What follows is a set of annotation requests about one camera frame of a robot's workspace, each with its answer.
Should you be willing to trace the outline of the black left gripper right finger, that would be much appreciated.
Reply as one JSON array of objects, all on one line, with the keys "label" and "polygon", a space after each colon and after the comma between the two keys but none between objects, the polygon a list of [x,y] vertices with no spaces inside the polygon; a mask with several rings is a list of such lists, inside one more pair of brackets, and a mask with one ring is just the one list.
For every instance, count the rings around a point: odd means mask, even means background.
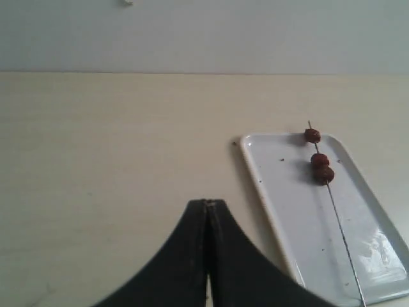
[{"label": "black left gripper right finger", "polygon": [[266,258],[224,200],[209,201],[206,211],[206,269],[214,306],[331,305]]}]

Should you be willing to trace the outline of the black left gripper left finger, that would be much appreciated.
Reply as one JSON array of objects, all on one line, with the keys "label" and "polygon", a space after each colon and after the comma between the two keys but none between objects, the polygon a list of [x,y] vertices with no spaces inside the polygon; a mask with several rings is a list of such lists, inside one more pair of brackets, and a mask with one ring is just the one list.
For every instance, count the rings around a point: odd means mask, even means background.
[{"label": "black left gripper left finger", "polygon": [[97,306],[205,306],[207,291],[205,200],[187,203],[154,257]]}]

